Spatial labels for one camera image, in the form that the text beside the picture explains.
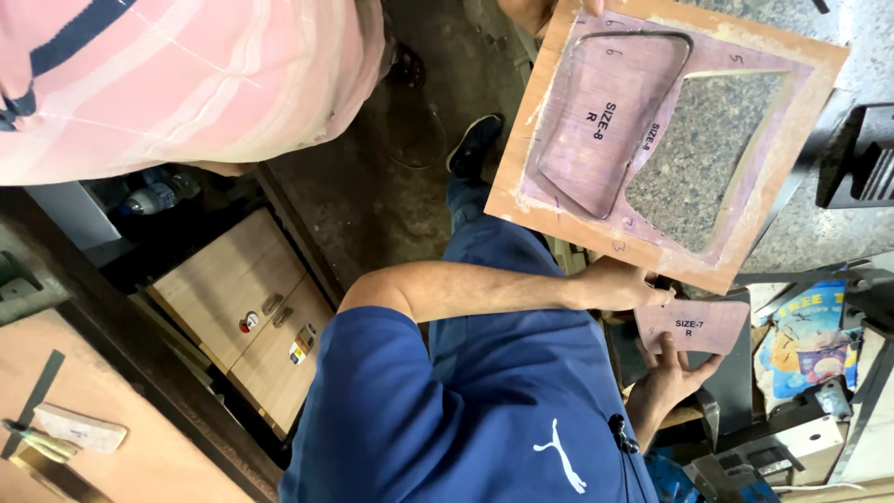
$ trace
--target colorful paper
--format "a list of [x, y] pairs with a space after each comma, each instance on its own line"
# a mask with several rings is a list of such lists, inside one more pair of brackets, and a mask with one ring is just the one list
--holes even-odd
[[844, 374], [856, 384], [863, 330], [841, 330], [844, 281], [822, 281], [763, 322], [772, 324], [755, 353], [755, 377], [766, 411], [806, 388]]

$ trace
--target cabinet door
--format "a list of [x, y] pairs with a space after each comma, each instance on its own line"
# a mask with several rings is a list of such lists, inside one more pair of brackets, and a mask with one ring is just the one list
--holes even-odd
[[[227, 372], [273, 315], [263, 313], [265, 303], [287, 296], [305, 272], [270, 212], [259, 209], [147, 292]], [[250, 311], [258, 324], [243, 333]]]
[[[230, 379], [275, 423], [274, 431], [280, 436], [289, 430], [308, 394], [316, 374], [320, 337], [333, 316], [332, 309], [310, 276], [305, 276], [289, 295], [274, 320], [289, 309], [291, 314], [279, 328], [273, 322], [267, 323], [229, 374]], [[304, 361], [295, 364], [289, 350], [307, 324], [316, 332], [314, 344]]]

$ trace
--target man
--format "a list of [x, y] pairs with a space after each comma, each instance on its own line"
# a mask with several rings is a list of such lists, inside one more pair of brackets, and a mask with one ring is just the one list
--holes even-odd
[[443, 261], [366, 274], [324, 330], [282, 501], [656, 501], [635, 442], [721, 357], [690, 370], [665, 334], [625, 410], [583, 310], [672, 293], [610, 258], [565, 277], [541, 234], [485, 215], [501, 130], [479, 119], [448, 157]]

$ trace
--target pink insole template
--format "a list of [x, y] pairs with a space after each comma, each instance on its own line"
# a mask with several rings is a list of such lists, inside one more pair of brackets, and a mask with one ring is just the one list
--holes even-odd
[[[743, 217], [778, 124], [813, 68], [692, 32], [688, 60], [681, 38], [587, 38], [636, 30], [673, 31], [610, 11], [599, 18], [578, 15], [542, 104], [519, 192], [713, 266]], [[739, 161], [710, 242], [701, 252], [689, 251], [636, 213], [624, 189], [673, 127], [684, 77], [753, 72], [779, 72], [785, 80]]]
[[659, 337], [671, 332], [678, 351], [729, 354], [748, 316], [747, 303], [672, 300], [633, 310], [639, 336], [649, 353], [661, 354]]

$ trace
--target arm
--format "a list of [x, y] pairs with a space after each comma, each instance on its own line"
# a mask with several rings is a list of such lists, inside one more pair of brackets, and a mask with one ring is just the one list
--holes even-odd
[[723, 356], [713, 354], [697, 369], [689, 369], [686, 352], [677, 351], [670, 332], [662, 334], [661, 344], [662, 353], [658, 355], [639, 345], [649, 373], [634, 385], [625, 407], [643, 452], [674, 405], [695, 393], [723, 361]]
[[458, 262], [413, 262], [361, 277], [339, 312], [382, 306], [416, 323], [456, 316], [534, 309], [631, 309], [664, 304], [673, 292], [655, 290], [645, 270], [603, 257], [572, 277], [546, 277]]

